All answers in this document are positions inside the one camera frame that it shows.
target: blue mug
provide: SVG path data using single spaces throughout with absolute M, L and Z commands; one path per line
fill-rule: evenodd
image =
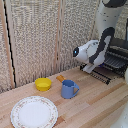
M 61 89 L 61 96 L 65 99 L 70 99 L 74 97 L 79 91 L 79 86 L 73 82 L 72 80 L 63 80 L 62 82 L 62 89 Z

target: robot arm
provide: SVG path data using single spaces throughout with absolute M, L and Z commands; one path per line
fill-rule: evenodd
M 91 40 L 73 51 L 73 57 L 87 64 L 83 71 L 90 73 L 105 60 L 107 48 L 115 33 L 118 17 L 127 0 L 101 0 L 96 13 L 99 41 Z

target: wooden table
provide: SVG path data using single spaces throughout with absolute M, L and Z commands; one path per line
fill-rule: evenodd
M 61 83 L 56 79 L 60 74 L 79 85 L 77 96 L 61 97 Z M 19 100 L 29 96 L 46 97 L 57 106 L 59 117 L 54 128 L 109 128 L 128 101 L 128 85 L 123 78 L 106 85 L 79 67 L 49 78 L 52 85 L 46 92 L 38 91 L 33 82 L 0 95 L 0 128 L 13 128 L 11 110 Z

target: white plate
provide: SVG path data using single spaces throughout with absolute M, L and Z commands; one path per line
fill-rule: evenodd
M 15 128 L 52 128 L 57 118 L 58 111 L 53 102 L 40 96 L 20 100 L 11 111 Z

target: bowl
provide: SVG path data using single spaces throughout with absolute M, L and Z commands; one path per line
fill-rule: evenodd
M 51 86 L 51 80 L 48 78 L 38 78 L 35 81 L 36 88 L 39 91 L 47 91 L 50 89 Z

